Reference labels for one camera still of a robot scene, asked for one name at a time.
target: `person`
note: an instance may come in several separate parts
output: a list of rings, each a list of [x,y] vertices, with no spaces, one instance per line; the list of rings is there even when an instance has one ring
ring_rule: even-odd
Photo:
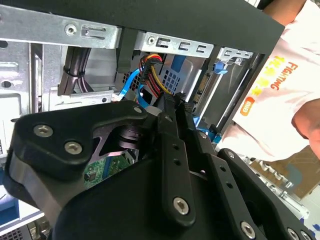
[[[310,145],[320,158],[320,9],[274,0],[263,11],[285,29],[218,147],[272,162]]]

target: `black bracket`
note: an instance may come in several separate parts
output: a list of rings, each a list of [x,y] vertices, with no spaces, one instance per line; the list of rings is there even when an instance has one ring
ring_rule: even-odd
[[[116,49],[116,71],[119,74],[130,72],[133,49],[138,36],[138,30],[123,28],[119,40],[119,47]]]
[[[163,112],[157,119],[156,143],[162,168],[162,208],[180,226],[190,227],[196,209],[184,141],[179,139],[174,98],[164,93],[158,101]]]

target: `blue latch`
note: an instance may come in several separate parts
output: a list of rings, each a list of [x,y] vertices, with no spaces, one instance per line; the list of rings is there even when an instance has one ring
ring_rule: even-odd
[[[224,69],[225,68],[225,64],[222,61],[218,61],[214,67],[213,67],[213,71],[215,74],[226,74],[228,72],[228,70]]]

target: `red wire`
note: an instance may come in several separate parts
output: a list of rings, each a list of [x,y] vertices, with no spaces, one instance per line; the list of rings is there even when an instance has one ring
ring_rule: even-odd
[[[158,88],[157,84],[155,83],[155,80],[153,78],[153,76],[151,75],[151,73],[148,74],[149,75],[149,79],[151,81],[152,86],[154,86],[156,92],[158,93],[158,95],[161,93],[160,88]]]
[[[146,81],[146,84],[148,85],[148,87],[149,87],[150,91],[152,92],[152,94],[153,94],[156,98],[158,98],[159,95],[155,93],[155,91],[154,91],[154,90],[152,89],[152,87],[150,86],[150,83],[149,83],[148,81]]]

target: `screw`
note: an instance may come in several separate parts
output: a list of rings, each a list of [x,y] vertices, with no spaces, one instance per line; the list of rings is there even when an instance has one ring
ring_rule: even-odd
[[[47,125],[37,125],[33,128],[33,133],[38,137],[47,138],[54,134],[54,131]]]
[[[298,235],[291,228],[288,228],[288,233],[293,240],[299,240]]]
[[[66,150],[67,153],[72,155],[77,155],[82,152],[82,146],[75,141],[68,141],[64,145],[64,149]]]
[[[64,28],[64,31],[68,36],[73,36],[77,32],[77,27],[73,24],[67,24]]]
[[[311,240],[311,237],[309,237],[309,235],[306,234],[304,231],[301,231],[301,234],[305,240]]]
[[[252,226],[247,223],[246,221],[241,222],[240,224],[241,229],[243,233],[249,238],[249,239],[255,239],[256,233],[255,230],[252,228]]]
[[[207,135],[203,131],[200,131],[199,134],[203,139],[207,138]]]
[[[173,121],[172,118],[171,118],[170,116],[168,116],[168,115],[165,115],[164,118],[167,119],[167,120],[168,120],[169,122],[171,122],[171,123],[172,123],[172,121]]]
[[[151,36],[151,37],[149,37],[149,38],[148,38],[148,44],[149,44],[149,45],[154,44],[154,43],[155,43],[155,41],[156,41],[156,39],[155,39],[155,37],[154,37],[154,36]]]
[[[186,215],[189,212],[188,203],[181,197],[176,197],[173,200],[173,206],[181,215]]]
[[[235,155],[234,155],[232,152],[230,152],[230,151],[228,151],[228,155],[229,155],[229,157],[232,158],[232,159],[235,158]]]
[[[135,106],[133,109],[139,114],[142,113],[142,110],[140,109],[140,107]]]

